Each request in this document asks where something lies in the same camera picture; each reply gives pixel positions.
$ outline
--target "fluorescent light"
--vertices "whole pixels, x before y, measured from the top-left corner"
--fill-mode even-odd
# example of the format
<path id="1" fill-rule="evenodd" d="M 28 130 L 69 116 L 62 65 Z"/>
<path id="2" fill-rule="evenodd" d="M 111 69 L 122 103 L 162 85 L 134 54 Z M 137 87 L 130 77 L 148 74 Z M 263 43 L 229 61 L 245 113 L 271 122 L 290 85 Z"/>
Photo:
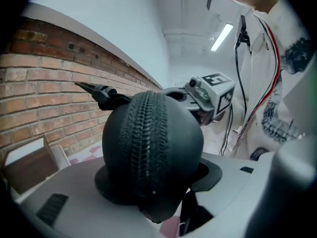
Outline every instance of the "fluorescent light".
<path id="1" fill-rule="evenodd" d="M 219 48 L 219 46 L 224 41 L 224 39 L 228 36 L 228 34 L 232 30 L 232 28 L 233 28 L 233 25 L 230 25 L 229 23 L 226 23 L 226 25 L 224 26 L 221 34 L 219 35 L 218 39 L 214 43 L 213 47 L 211 48 L 211 51 L 216 51 Z"/>

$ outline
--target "person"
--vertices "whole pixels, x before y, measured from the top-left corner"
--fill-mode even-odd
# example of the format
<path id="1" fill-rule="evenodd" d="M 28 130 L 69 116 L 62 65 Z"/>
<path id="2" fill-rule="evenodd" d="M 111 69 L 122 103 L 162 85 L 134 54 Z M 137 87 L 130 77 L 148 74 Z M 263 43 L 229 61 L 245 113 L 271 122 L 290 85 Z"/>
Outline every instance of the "person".
<path id="1" fill-rule="evenodd" d="M 285 141 L 300 136 L 283 98 L 303 72 L 312 67 L 315 50 L 300 19 L 285 0 L 233 1 L 252 8 L 253 14 L 246 16 L 251 45 L 241 69 L 247 110 L 245 113 L 237 84 L 231 129 L 238 131 L 238 139 L 231 143 L 234 147 L 227 155 L 257 161 L 263 153 L 276 152 Z M 208 126 L 216 133 L 223 132 L 228 116 L 226 111 L 217 123 Z"/>

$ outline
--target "white ceiling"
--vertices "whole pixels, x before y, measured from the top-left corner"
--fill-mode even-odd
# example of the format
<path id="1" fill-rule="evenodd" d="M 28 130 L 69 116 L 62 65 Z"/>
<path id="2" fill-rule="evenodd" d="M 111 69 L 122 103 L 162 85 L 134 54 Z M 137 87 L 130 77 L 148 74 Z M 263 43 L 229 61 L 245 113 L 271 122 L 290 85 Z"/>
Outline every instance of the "white ceiling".
<path id="1" fill-rule="evenodd" d="M 158 0 L 163 32 L 170 57 L 204 57 L 227 60 L 234 57 L 233 45 L 240 15 L 248 8 L 231 0 Z M 210 51 L 226 22 L 235 27 L 216 52 Z"/>

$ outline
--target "ceiling light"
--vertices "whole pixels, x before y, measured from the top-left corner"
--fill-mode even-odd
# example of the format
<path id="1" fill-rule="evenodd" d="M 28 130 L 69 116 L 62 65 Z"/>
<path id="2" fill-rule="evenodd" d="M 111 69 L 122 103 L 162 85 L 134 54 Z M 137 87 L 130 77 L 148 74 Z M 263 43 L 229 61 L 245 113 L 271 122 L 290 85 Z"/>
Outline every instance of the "ceiling light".
<path id="1" fill-rule="evenodd" d="M 211 51 L 216 51 L 219 48 L 219 46 L 224 41 L 224 39 L 228 36 L 232 28 L 233 28 L 233 25 L 226 23 L 221 34 L 219 35 L 218 39 L 214 43 L 213 47 L 211 48 Z"/>

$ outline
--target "brick wall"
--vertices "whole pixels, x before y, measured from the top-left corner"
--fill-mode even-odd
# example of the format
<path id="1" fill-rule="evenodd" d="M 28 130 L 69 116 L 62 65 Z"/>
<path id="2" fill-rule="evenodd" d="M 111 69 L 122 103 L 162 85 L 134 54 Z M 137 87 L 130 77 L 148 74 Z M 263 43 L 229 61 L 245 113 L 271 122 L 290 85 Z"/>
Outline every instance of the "brick wall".
<path id="1" fill-rule="evenodd" d="M 69 156 L 101 140 L 110 112 L 74 81 L 134 95 L 159 88 L 105 49 L 52 24 L 21 18 L 0 56 L 0 162 L 45 135 Z"/>

